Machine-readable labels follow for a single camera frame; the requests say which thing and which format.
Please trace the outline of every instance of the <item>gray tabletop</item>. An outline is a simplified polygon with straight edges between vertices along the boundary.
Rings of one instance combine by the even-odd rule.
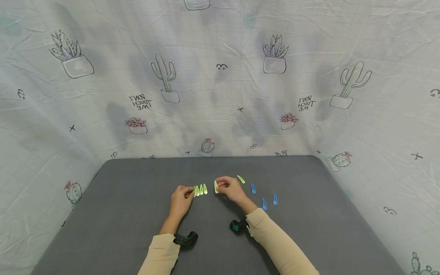
[[[266,200],[269,216],[321,275],[404,274],[323,163],[311,156],[107,161],[32,274],[136,275],[176,186],[203,183],[208,194],[194,199],[179,228],[199,238],[192,249],[181,250],[173,274],[278,274],[249,234],[230,231],[229,223],[244,215],[214,194],[214,179],[224,175],[242,176],[242,187],[257,205]]]

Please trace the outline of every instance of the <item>beige sleeve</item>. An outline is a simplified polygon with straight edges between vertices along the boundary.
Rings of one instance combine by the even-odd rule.
[[[258,208],[246,215],[250,235],[261,244],[281,275],[317,275],[298,245],[266,212]]]
[[[169,275],[180,251],[180,246],[173,240],[172,234],[154,236],[138,275]]]

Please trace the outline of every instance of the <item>potted plant drawing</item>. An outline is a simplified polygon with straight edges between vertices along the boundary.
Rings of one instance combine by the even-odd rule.
[[[265,73],[284,73],[286,71],[286,60],[284,56],[287,53],[289,46],[282,45],[282,36],[272,35],[271,44],[263,45],[263,52],[265,55],[263,63],[263,71]]]
[[[286,113],[285,115],[281,116],[279,121],[281,121],[281,129],[287,130],[295,126],[295,123],[297,123],[299,119],[292,115],[292,113]]]
[[[368,80],[371,77],[371,71],[368,71],[363,76],[362,80],[360,80],[361,74],[363,70],[363,62],[359,61],[352,70],[350,76],[348,76],[348,72],[350,71],[346,68],[341,74],[341,85],[345,86],[340,95],[333,95],[330,101],[330,106],[347,109],[350,107],[353,98],[348,97],[353,88],[360,88],[367,84]]]
[[[210,138],[207,138],[202,144],[202,148],[198,151],[198,155],[201,157],[210,158],[213,156],[211,152],[214,150],[214,147],[214,142],[212,142]]]
[[[190,11],[198,11],[209,8],[210,2],[209,0],[183,0],[185,6]]]
[[[340,167],[345,167],[350,164],[350,157],[352,157],[352,155],[349,152],[344,152],[343,154],[337,154],[333,158],[327,158],[326,162],[333,171],[337,172],[340,170]]]
[[[141,120],[140,118],[132,117],[125,121],[125,125],[130,127],[130,131],[135,135],[141,135],[148,133],[147,126],[145,125],[146,120]]]
[[[411,275],[440,275],[440,272],[433,271],[433,268],[429,265],[426,266],[425,270],[420,270],[420,258],[417,256],[416,252],[413,252],[411,266],[413,268]]]
[[[81,53],[78,41],[70,41],[60,30],[52,34],[56,48],[49,49],[51,54],[61,60],[66,74],[70,78],[79,78],[95,72],[90,61]]]
[[[151,68],[153,69],[153,72],[157,76],[157,78],[162,80],[162,82],[164,83],[165,90],[161,90],[162,96],[164,97],[165,101],[179,103],[179,94],[171,89],[170,84],[170,81],[173,81],[176,78],[176,69],[174,68],[174,64],[172,62],[169,63],[168,72],[165,62],[160,55],[156,55],[156,62],[158,63],[157,67],[156,64],[152,62]]]
[[[67,184],[64,186],[64,189],[66,190],[67,198],[72,203],[72,210],[73,210],[75,205],[81,200],[83,195],[81,190],[81,185],[79,185],[78,183],[72,183],[69,180]]]

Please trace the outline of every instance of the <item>person's left hand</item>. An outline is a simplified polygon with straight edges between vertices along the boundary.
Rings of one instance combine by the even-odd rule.
[[[171,196],[169,217],[182,219],[194,199],[194,187],[179,185]]]

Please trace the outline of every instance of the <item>wrist tracker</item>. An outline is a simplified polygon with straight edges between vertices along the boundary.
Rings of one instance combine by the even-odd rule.
[[[198,235],[196,232],[191,231],[187,237],[182,236],[180,234],[174,234],[173,243],[180,245],[181,247],[191,247],[195,244],[198,239]]]
[[[241,233],[245,230],[249,229],[249,224],[246,221],[246,218],[243,218],[241,221],[233,220],[229,224],[229,229],[231,229],[234,233]]]

